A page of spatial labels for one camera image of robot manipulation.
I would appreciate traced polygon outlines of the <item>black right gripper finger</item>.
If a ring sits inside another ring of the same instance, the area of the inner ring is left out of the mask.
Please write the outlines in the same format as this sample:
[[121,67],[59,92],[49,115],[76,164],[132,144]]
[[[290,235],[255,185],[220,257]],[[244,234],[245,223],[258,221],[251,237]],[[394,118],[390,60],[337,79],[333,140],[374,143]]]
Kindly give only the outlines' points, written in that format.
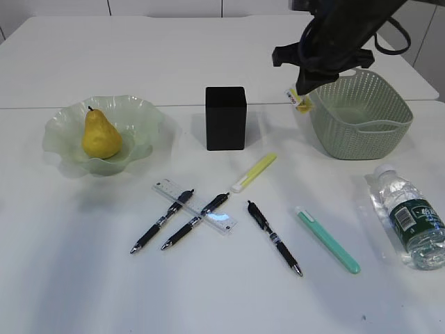
[[298,95],[303,96],[309,94],[321,84],[322,77],[319,73],[310,72],[303,67],[300,68],[296,81],[296,92]]
[[326,84],[335,82],[339,78],[339,73],[329,73],[329,72],[315,72],[316,83],[315,88],[319,88]]

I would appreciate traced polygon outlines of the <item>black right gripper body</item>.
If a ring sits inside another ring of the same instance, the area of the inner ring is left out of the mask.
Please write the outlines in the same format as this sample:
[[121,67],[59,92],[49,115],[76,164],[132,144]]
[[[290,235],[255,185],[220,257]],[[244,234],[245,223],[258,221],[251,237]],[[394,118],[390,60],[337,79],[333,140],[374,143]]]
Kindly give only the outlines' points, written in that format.
[[299,42],[274,49],[273,65],[288,63],[310,72],[329,73],[354,67],[367,69],[375,58],[363,46],[374,33],[374,14],[318,14],[308,23]]

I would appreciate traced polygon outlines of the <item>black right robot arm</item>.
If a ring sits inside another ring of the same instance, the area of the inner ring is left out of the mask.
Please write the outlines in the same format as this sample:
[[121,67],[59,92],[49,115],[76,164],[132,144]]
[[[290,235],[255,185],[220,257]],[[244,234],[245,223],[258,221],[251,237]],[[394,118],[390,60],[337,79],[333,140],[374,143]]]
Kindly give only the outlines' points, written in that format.
[[[314,16],[303,31],[300,41],[276,47],[273,65],[284,63],[299,67],[296,92],[306,95],[325,84],[335,82],[342,72],[369,68],[375,61],[364,44],[374,38],[375,48],[386,55],[399,55],[411,46],[409,33],[392,15],[404,1],[292,1],[294,11],[307,11]],[[377,31],[389,22],[407,42],[399,50],[389,50],[378,43]]]

